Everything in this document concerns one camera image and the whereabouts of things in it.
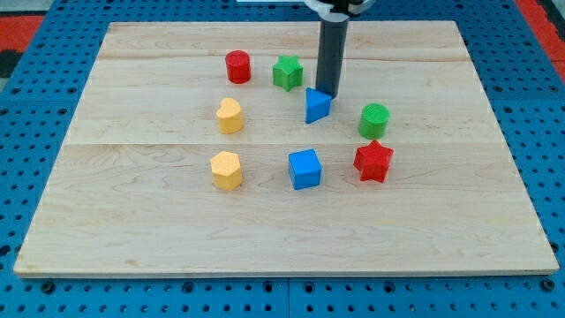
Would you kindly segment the dark grey cylindrical pointer rod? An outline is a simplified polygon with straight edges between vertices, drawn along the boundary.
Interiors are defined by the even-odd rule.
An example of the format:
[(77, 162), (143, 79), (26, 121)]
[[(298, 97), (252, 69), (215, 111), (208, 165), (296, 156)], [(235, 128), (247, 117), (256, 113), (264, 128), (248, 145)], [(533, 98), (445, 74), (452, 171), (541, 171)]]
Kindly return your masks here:
[(341, 22), (322, 20), (320, 23), (315, 88), (332, 99), (339, 92), (347, 28), (347, 19)]

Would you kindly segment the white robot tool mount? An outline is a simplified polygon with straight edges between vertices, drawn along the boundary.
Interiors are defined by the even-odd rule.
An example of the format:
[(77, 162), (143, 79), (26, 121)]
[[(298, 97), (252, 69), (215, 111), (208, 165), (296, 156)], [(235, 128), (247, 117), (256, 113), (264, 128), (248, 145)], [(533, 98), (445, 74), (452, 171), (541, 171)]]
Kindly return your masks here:
[(325, 21), (345, 21), (370, 9), (376, 0), (304, 0)]

